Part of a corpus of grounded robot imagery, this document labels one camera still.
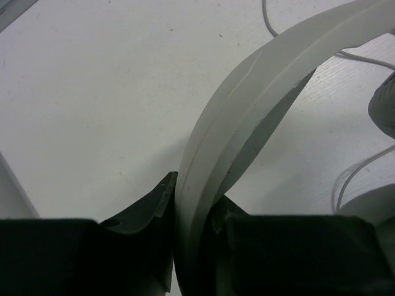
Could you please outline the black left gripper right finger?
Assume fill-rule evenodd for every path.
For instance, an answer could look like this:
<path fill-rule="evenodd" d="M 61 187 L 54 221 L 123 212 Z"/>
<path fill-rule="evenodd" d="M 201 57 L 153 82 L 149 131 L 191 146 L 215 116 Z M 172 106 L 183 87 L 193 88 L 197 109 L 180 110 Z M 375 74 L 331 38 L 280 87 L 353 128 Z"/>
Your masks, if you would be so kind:
<path fill-rule="evenodd" d="M 227 197 L 199 248 L 204 295 L 393 295 L 373 225 L 354 216 L 249 215 Z"/>

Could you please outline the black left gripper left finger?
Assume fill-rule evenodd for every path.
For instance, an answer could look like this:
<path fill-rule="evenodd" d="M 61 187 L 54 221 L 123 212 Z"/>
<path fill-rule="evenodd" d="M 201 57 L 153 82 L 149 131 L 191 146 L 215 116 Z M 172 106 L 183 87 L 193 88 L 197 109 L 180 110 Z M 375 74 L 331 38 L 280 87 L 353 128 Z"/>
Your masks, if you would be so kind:
<path fill-rule="evenodd" d="M 176 180 L 176 172 L 168 173 L 151 192 L 101 223 L 2 220 L 1 294 L 170 292 Z"/>

